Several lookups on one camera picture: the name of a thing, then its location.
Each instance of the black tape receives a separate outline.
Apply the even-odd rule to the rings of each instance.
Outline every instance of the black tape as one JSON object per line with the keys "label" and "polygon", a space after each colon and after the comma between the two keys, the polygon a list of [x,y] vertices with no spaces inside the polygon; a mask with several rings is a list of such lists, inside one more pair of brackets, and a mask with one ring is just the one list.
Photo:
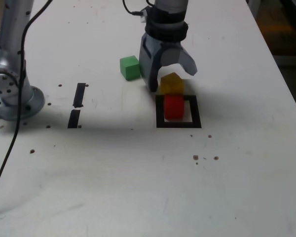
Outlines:
{"label": "black tape", "polygon": [[68,122],[68,128],[78,128],[78,122],[80,117],[80,110],[72,110]]}
{"label": "black tape", "polygon": [[75,108],[83,107],[82,101],[84,96],[85,85],[86,83],[78,83],[77,85],[77,89],[75,91],[75,96],[74,96],[74,104],[73,104]]}

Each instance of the red cube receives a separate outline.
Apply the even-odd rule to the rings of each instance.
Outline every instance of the red cube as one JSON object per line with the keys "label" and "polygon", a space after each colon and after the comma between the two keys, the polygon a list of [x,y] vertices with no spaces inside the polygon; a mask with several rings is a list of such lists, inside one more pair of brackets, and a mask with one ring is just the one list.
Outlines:
{"label": "red cube", "polygon": [[183,95],[164,96],[164,118],[168,121],[183,120],[184,98]]}

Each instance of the yellow cube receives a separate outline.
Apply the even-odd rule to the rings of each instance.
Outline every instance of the yellow cube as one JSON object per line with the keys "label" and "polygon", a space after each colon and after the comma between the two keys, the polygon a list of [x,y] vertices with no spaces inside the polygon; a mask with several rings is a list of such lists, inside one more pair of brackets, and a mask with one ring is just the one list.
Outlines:
{"label": "yellow cube", "polygon": [[183,95],[184,82],[176,73],[161,78],[160,91],[164,95]]}

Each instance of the black tape strip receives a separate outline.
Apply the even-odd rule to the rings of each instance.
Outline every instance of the black tape strip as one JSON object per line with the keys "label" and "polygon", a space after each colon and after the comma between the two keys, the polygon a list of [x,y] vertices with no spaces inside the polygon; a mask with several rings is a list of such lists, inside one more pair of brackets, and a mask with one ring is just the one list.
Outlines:
{"label": "black tape strip", "polygon": [[84,96],[85,85],[86,83],[78,83],[77,85],[77,90],[75,91],[74,104],[73,104],[75,108],[83,107],[82,101]]}
{"label": "black tape strip", "polygon": [[193,127],[194,128],[201,128],[202,127],[201,118],[199,116],[196,95],[185,95],[184,100],[189,101],[189,106],[191,109],[191,116],[192,116],[192,121],[193,121]]}
{"label": "black tape strip", "polygon": [[164,96],[156,95],[156,123],[157,127],[164,127]]}
{"label": "black tape strip", "polygon": [[78,128],[80,110],[72,110],[68,122],[68,128]]}

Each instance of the black square outline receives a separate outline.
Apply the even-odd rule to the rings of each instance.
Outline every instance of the black square outline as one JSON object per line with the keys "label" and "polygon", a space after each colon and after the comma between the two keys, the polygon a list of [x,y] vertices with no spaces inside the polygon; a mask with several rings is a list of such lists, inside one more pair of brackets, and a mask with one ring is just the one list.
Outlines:
{"label": "black square outline", "polygon": [[196,95],[184,95],[183,99],[189,102],[189,106],[191,108],[192,122],[165,122],[164,95],[156,95],[157,128],[202,128]]}

